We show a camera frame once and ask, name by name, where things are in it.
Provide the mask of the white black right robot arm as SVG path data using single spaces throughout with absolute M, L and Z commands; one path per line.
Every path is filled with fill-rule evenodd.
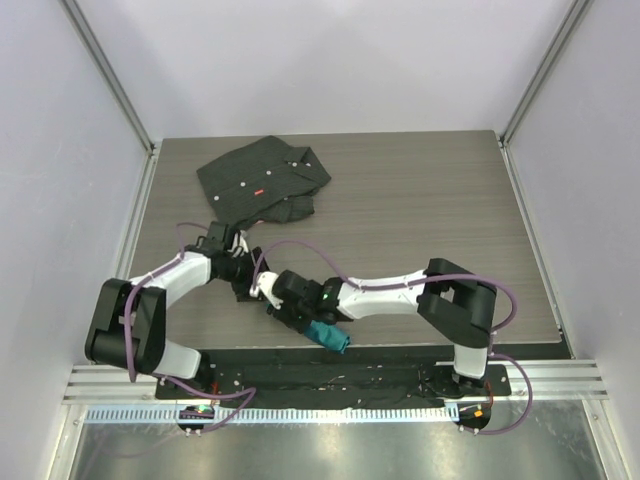
M 256 275 L 252 294 L 269 302 L 268 313 L 324 348 L 343 353 L 349 336 L 337 324 L 378 315 L 413 315 L 427 321 L 454 347 L 453 366 L 426 385 L 449 398 L 481 395 L 496 288 L 458 265 L 432 259 L 424 270 L 382 279 L 332 277 L 324 283 L 291 270 Z

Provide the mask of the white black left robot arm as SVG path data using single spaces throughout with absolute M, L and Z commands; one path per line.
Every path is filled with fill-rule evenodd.
M 167 312 L 214 280 L 230 284 L 239 302 L 250 301 L 254 273 L 267 267 L 258 263 L 263 251 L 249 246 L 245 231 L 217 221 L 205 230 L 156 269 L 103 283 L 84 346 L 88 360 L 125 369 L 132 381 L 139 374 L 169 381 L 193 399 L 215 391 L 209 356 L 167 339 Z

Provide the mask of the teal satin napkin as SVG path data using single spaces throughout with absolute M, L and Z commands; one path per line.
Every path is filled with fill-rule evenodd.
M 335 325 L 312 321 L 303 335 L 328 351 L 343 354 L 351 344 L 351 338 Z

